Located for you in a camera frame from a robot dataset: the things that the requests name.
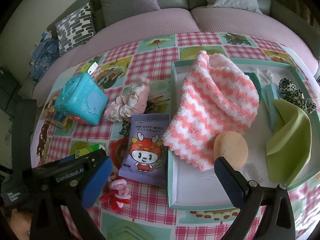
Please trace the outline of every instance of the pink and white striped towel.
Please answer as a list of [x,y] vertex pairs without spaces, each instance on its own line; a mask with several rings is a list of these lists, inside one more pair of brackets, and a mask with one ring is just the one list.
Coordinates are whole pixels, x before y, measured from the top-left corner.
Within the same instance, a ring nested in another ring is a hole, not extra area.
[[181,102],[162,136],[165,146],[201,171],[213,168],[213,142],[223,131],[243,134],[254,121],[258,92],[222,54],[200,51],[183,81]]

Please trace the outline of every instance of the pink seat cushion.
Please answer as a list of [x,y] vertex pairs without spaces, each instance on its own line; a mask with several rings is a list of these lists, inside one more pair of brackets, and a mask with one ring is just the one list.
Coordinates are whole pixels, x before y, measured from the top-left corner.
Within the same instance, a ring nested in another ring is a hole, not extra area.
[[33,99],[37,100],[37,106],[44,105],[54,81],[62,72],[109,49],[154,36],[199,31],[190,12],[181,8],[162,9],[124,19],[102,29],[86,44],[57,59],[36,85]]
[[314,75],[318,62],[304,41],[277,20],[245,10],[233,8],[198,7],[191,14],[203,32],[232,32],[279,42],[303,60]]

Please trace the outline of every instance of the black and white patterned pillow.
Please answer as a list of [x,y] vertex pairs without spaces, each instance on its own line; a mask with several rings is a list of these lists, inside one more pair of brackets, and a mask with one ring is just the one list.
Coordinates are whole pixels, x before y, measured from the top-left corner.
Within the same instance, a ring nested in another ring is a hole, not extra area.
[[59,39],[60,56],[76,46],[85,44],[95,35],[90,3],[69,14],[55,26]]

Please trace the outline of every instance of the purple package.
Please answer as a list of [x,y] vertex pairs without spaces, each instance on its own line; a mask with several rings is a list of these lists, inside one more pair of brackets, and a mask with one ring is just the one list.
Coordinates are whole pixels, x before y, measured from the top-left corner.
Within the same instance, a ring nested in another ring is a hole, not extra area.
[[168,126],[168,114],[131,116],[128,155],[119,176],[152,185],[167,184],[168,148],[163,145],[162,135]]

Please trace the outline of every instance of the tablecloth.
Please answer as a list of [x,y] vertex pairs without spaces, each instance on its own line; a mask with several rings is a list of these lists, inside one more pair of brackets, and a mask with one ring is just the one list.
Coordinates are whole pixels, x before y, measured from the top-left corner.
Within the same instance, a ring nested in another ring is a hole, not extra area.
[[[108,104],[125,93],[138,75],[144,75],[152,80],[149,101],[154,102],[155,107],[150,112],[169,113],[172,62],[194,59],[200,50],[206,50],[208,54],[222,53],[230,58],[267,60],[293,65],[299,71],[320,112],[318,95],[280,44],[234,33],[172,34],[106,51],[61,74],[49,99],[57,96],[68,78],[77,75],[89,63],[97,62],[99,67],[92,77],[108,97]],[[31,151],[32,155],[40,158],[39,164],[67,157],[77,149],[96,143],[104,145],[108,154],[114,143],[127,136],[130,130],[128,123],[112,123],[103,117],[97,126],[69,122],[63,130],[49,127],[43,124],[43,121],[39,123],[41,130],[35,133],[36,142],[33,143],[37,147]],[[127,181],[132,195],[130,205],[125,205],[119,212],[113,212],[109,209],[108,203],[101,204],[97,201],[87,210],[107,239],[219,240],[239,213],[239,209],[236,208],[220,211],[173,210],[168,207],[165,187],[147,185],[130,179]],[[289,196],[298,238],[312,223],[320,220],[320,174],[290,190]],[[68,209],[62,209],[71,232],[80,239]],[[264,207],[261,207],[246,239],[253,238],[263,211]]]

